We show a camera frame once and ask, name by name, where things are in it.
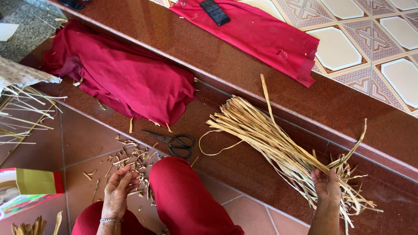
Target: scissors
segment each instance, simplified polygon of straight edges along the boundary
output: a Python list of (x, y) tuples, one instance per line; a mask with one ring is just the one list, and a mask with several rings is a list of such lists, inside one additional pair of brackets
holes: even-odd
[[(173, 156), (178, 157), (178, 158), (184, 158), (184, 159), (189, 158), (191, 156), (191, 150), (190, 150), (190, 148), (193, 147), (193, 145), (194, 145), (194, 139), (193, 139), (193, 137), (191, 137), (189, 135), (184, 135), (184, 134), (175, 135), (173, 137), (170, 137), (170, 136), (166, 136), (166, 135), (159, 135), (159, 134), (156, 134), (156, 133), (153, 133), (153, 132), (150, 132), (150, 131), (146, 131), (146, 130), (142, 130), (142, 131), (145, 132), (145, 133), (147, 133), (147, 134), (149, 134), (149, 135), (151, 135), (151, 136), (153, 136), (154, 138), (159, 139), (162, 142), (170, 145), (170, 147), (168, 148), (168, 150), (171, 152), (171, 154), (173, 154)], [(178, 137), (181, 137), (181, 136), (190, 138), (193, 141), (193, 143), (191, 145), (185, 144), (183, 141), (181, 141), (178, 138)], [(171, 141), (172, 140), (178, 141), (182, 146), (171, 144)], [(189, 151), (189, 154), (187, 156), (185, 156), (185, 157), (179, 156), (179, 155), (177, 155), (173, 151), (173, 148), (187, 149)]]

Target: silver bracelet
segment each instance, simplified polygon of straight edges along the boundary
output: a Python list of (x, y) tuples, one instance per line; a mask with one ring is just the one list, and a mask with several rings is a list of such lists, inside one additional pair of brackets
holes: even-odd
[(123, 222), (123, 219), (116, 219), (116, 218), (107, 218), (107, 219), (100, 219), (100, 222), (109, 222), (109, 221), (116, 221), (118, 223)]

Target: black object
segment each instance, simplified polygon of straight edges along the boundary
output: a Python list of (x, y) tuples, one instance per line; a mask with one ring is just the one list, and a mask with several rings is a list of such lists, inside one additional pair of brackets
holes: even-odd
[(76, 0), (58, 0), (58, 1), (67, 7), (71, 7), (74, 10), (81, 10), (84, 8), (84, 6), (78, 3)]
[(203, 10), (208, 13), (210, 18), (212, 18), (213, 21), (218, 26), (221, 26), (223, 24), (226, 24), (231, 21), (231, 19), (225, 14), (224, 11), (214, 2), (213, 0), (205, 0), (200, 3), (200, 6), (203, 8)]
[[(166, 144), (168, 144), (168, 145), (170, 145), (169, 147), (168, 147), (168, 150), (170, 151), (170, 153), (173, 155), (173, 156), (175, 156), (175, 157), (178, 157), (178, 158), (184, 158), (184, 159), (186, 159), (186, 158), (189, 158), (190, 156), (191, 156), (191, 150), (190, 150), (190, 148), (191, 147), (193, 147), (194, 146), (194, 139), (193, 139), (193, 137), (191, 137), (191, 136), (189, 136), (189, 135), (183, 135), (183, 134), (180, 134), (180, 135), (175, 135), (175, 136), (173, 136), (173, 137), (170, 137), (170, 136), (166, 136), (166, 135), (159, 135), (159, 134), (156, 134), (156, 133), (153, 133), (153, 132), (150, 132), (150, 131), (146, 131), (146, 130), (142, 130), (143, 132), (145, 132), (145, 133), (147, 133), (147, 134), (149, 134), (149, 135), (151, 135), (151, 136), (153, 136), (154, 138), (156, 138), (156, 139), (158, 139), (158, 140), (161, 140), (162, 142), (164, 142), (164, 143), (166, 143)], [(188, 138), (190, 138), (192, 141), (193, 141), (193, 143), (191, 144), (191, 145), (187, 145), (187, 144), (185, 144), (183, 141), (181, 141), (178, 137), (188, 137)], [(180, 144), (181, 144), (181, 146), (180, 145), (173, 145), (173, 144), (171, 144), (171, 141), (172, 140), (175, 140), (175, 141), (178, 141)], [(173, 148), (181, 148), (181, 149), (186, 149), (186, 150), (188, 150), (189, 151), (189, 154), (187, 155), (187, 156), (185, 156), (185, 157), (182, 157), (182, 156), (179, 156), (179, 155), (177, 155), (174, 151), (173, 151)]]

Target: black scissor handle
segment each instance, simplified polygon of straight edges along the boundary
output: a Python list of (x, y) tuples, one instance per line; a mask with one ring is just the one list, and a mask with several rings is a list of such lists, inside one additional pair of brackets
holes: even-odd
[[(179, 156), (177, 155), (172, 148), (181, 148), (181, 149), (187, 149), (189, 151), (189, 154), (185, 157), (183, 156)], [(170, 153), (174, 156), (174, 157), (178, 157), (178, 158), (183, 158), (183, 159), (187, 159), (191, 156), (191, 150), (189, 147), (184, 147), (184, 146), (179, 146), (179, 145), (172, 145), (170, 144), (170, 147), (168, 148), (168, 150), (170, 151)]]
[[(191, 144), (191, 145), (187, 145), (187, 144), (185, 144), (183, 141), (181, 141), (178, 137), (181, 137), (181, 136), (184, 136), (184, 137), (188, 137), (188, 138), (190, 138), (192, 141), (193, 141), (193, 143)], [(178, 141), (181, 145), (183, 145), (184, 147), (187, 147), (187, 148), (191, 148), (191, 147), (193, 147), (194, 146), (194, 139), (193, 139), (193, 137), (191, 137), (191, 136), (189, 136), (189, 135), (184, 135), (184, 134), (180, 134), (180, 135), (175, 135), (175, 136), (173, 136), (173, 140), (176, 140), (176, 141)]]

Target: phone screen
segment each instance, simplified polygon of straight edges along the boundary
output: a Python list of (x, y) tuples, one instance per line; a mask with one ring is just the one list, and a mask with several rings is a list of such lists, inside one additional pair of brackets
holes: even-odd
[(219, 26), (231, 21), (231, 19), (225, 14), (224, 11), (222, 11), (218, 4), (216, 4), (213, 0), (205, 0), (200, 3), (200, 6)]

